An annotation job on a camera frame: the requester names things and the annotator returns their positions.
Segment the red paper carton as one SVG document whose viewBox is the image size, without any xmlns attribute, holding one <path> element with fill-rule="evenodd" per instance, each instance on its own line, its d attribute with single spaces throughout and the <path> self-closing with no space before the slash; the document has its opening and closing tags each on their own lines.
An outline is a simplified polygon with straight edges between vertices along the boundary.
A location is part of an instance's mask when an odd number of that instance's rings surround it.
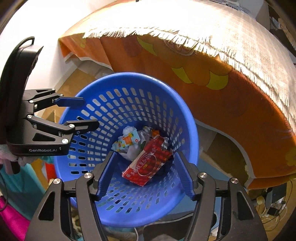
<svg viewBox="0 0 296 241">
<path fill-rule="evenodd" d="M 151 138 L 140 154 L 122 173 L 122 178 L 143 187 L 171 158 L 169 139 L 160 135 Z"/>
</svg>

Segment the crumpled white plastic bag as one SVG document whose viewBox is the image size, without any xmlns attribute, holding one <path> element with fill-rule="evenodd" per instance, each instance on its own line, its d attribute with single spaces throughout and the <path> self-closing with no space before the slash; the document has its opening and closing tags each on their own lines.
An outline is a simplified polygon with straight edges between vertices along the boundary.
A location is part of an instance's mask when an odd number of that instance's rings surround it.
<svg viewBox="0 0 296 241">
<path fill-rule="evenodd" d="M 136 129 L 134 126 L 126 126 L 122 131 L 122 135 L 126 135 L 134 129 Z M 137 132 L 139 134 L 140 141 L 118 152 L 123 158 L 131 162 L 137 158 L 147 142 L 152 138 L 152 127 L 150 126 L 144 126 L 141 130 L 137 130 Z"/>
</svg>

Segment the colourful small wrapper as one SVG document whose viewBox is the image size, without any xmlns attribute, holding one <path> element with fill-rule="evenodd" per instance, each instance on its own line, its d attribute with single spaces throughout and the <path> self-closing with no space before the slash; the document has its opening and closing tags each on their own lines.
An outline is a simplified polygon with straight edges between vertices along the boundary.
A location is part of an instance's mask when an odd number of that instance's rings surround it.
<svg viewBox="0 0 296 241">
<path fill-rule="evenodd" d="M 112 144 L 112 150 L 119 152 L 131 145 L 138 143 L 139 141 L 139 134 L 137 130 L 134 129 L 126 135 L 122 135 L 121 137 L 119 137 L 118 140 Z"/>
</svg>

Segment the blue plastic basket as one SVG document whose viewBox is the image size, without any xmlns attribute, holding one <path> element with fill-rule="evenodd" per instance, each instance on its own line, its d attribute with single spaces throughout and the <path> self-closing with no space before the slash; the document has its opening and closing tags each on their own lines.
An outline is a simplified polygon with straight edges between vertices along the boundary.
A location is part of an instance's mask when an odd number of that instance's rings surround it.
<svg viewBox="0 0 296 241">
<path fill-rule="evenodd" d="M 163 82 L 131 72 L 102 77 L 78 96 L 85 104 L 67 108 L 60 123 L 95 120 L 99 127 L 75 135 L 69 153 L 55 157 L 57 176 L 77 179 L 113 152 L 96 202 L 101 222 L 136 227 L 172 211 L 185 196 L 175 154 L 192 164 L 199 156 L 197 127 L 183 99 Z"/>
</svg>

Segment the pink jacket sleeve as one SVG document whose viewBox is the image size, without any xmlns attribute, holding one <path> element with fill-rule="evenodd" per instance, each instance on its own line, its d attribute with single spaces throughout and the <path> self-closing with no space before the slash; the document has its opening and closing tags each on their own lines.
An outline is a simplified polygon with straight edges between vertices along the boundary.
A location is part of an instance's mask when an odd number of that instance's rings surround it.
<svg viewBox="0 0 296 241">
<path fill-rule="evenodd" d="M 15 210 L 6 199 L 1 196 L 1 218 L 17 240 L 25 240 L 30 221 Z"/>
</svg>

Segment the beige plaid blanket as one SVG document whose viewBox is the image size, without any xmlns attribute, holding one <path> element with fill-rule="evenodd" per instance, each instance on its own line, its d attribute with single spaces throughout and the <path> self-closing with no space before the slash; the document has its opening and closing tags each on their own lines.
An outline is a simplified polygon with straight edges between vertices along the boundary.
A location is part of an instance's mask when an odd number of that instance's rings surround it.
<svg viewBox="0 0 296 241">
<path fill-rule="evenodd" d="M 295 66 L 249 15 L 212 1 L 131 1 L 95 14 L 86 38 L 149 35 L 220 59 L 250 78 L 295 127 Z"/>
</svg>

